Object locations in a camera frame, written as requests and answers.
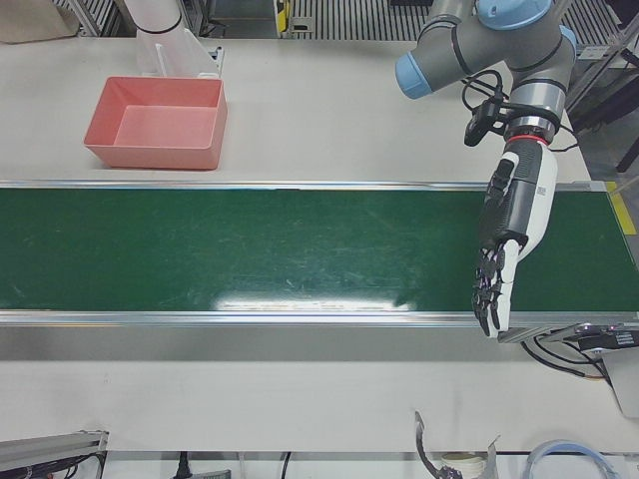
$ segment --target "black wire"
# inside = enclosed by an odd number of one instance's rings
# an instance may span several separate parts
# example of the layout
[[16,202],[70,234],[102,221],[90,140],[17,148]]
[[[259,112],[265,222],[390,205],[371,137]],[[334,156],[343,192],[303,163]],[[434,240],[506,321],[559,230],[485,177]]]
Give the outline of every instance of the black wire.
[[577,371],[576,369],[571,369],[565,366],[560,366],[559,364],[555,364],[554,362],[550,362],[544,359],[543,357],[538,356],[528,347],[528,344],[526,344],[523,341],[520,342],[519,344],[521,344],[521,347],[523,348],[523,350],[526,351],[530,357],[532,357],[535,361],[540,362],[544,366],[550,367],[552,369],[556,369],[557,371],[567,372],[568,374],[572,374],[573,376],[586,377],[585,372]]
[[[496,85],[493,86],[479,80],[481,77],[485,77],[486,75],[492,75],[493,77],[495,77]],[[468,99],[466,98],[468,94],[468,89],[472,89],[476,92],[482,93],[488,98],[495,97],[496,95],[499,95],[499,94],[503,95],[502,94],[503,78],[501,77],[501,74],[496,70],[484,70],[482,72],[479,72],[475,75],[472,75],[462,80],[461,83],[463,83],[463,89],[461,90],[461,103],[463,103],[463,106],[466,107],[466,109],[468,109],[471,112],[474,111],[474,108],[470,106],[470,104],[468,103]],[[483,90],[480,90],[478,87],[474,86],[475,83],[489,89],[492,93],[487,93]]]
[[[637,37],[637,39],[635,40],[635,45],[634,45],[634,47],[632,47],[632,52],[630,52],[630,53],[634,55],[634,54],[635,54],[635,51],[637,50],[637,47],[638,47],[638,46],[639,46],[639,36],[638,36],[638,37]],[[625,67],[623,67],[623,70],[624,70],[624,71],[625,71],[625,70],[628,70],[628,67],[629,67],[629,66],[630,66],[630,60],[628,60],[628,61],[626,62],[626,66],[625,66]]]
[[567,362],[568,364],[592,364],[592,360],[590,360],[590,358],[588,358],[588,360],[586,361],[577,361],[575,359],[568,359],[567,357],[563,357],[560,356],[559,354],[557,354],[556,352],[552,352],[550,349],[546,348],[545,346],[543,346],[538,339],[539,336],[535,336],[532,338],[532,340],[534,341],[535,345],[541,349],[543,352],[545,352],[546,354],[548,354],[549,356],[554,357],[555,359],[559,359],[560,361],[563,362]]
[[64,479],[71,479],[78,472],[78,465],[73,466],[73,472],[71,472],[71,468],[67,471],[67,474],[64,476]]
[[282,479],[286,479],[287,477],[287,469],[289,468],[289,461],[291,460],[291,451],[287,452],[287,457],[284,460],[284,467],[282,468]]
[[566,152],[572,150],[573,148],[577,148],[579,146],[579,139],[577,138],[577,134],[573,130],[571,130],[570,128],[566,127],[565,125],[559,125],[559,128],[561,128],[562,130],[565,130],[570,135],[572,135],[572,137],[576,140],[576,143],[573,143],[572,145],[570,145],[569,147],[566,147],[566,148],[550,149],[550,151],[553,152],[553,153],[566,153]]
[[608,371],[606,371],[606,368],[603,365],[603,359],[601,359],[601,358],[593,359],[592,357],[587,355],[585,352],[583,352],[581,349],[579,349],[577,346],[575,346],[574,344],[570,344],[569,342],[565,342],[564,341],[563,344],[565,346],[568,346],[568,347],[574,349],[579,354],[581,354],[583,357],[588,359],[590,361],[590,364],[592,364],[592,366],[595,367],[599,371],[599,373],[603,376],[603,378],[608,383],[608,385],[610,387],[612,387],[612,379],[610,379],[610,374],[608,374]]

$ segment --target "conveyor belt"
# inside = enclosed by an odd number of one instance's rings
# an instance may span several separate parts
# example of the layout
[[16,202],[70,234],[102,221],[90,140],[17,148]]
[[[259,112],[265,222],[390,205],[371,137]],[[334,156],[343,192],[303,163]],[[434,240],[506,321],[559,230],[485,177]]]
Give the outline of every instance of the conveyor belt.
[[[0,308],[469,311],[482,192],[0,190]],[[559,193],[513,309],[638,311],[605,193]]]

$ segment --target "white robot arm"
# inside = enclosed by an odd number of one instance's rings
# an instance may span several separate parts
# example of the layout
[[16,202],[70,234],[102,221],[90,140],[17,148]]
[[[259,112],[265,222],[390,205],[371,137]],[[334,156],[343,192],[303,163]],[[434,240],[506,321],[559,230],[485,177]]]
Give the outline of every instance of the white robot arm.
[[474,109],[465,139],[474,146],[497,131],[506,141],[480,215],[472,299],[490,337],[508,329],[517,263],[546,231],[557,179],[548,145],[560,126],[575,52],[574,34],[559,25],[552,0],[435,0],[417,47],[396,64],[397,82],[412,99],[500,61],[512,73],[509,102],[493,97]]

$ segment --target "pink tray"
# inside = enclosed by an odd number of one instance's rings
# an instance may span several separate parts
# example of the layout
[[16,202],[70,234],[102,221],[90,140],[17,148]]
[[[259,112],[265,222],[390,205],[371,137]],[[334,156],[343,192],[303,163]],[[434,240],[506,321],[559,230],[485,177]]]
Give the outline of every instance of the pink tray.
[[84,144],[111,167],[214,170],[226,122],[222,80],[111,77]]

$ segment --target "metal rail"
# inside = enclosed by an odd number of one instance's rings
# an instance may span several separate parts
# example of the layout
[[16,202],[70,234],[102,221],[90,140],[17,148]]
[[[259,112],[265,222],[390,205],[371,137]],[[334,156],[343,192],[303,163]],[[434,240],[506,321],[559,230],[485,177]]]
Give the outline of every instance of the metal rail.
[[0,471],[104,452],[108,437],[108,432],[95,431],[0,442]]

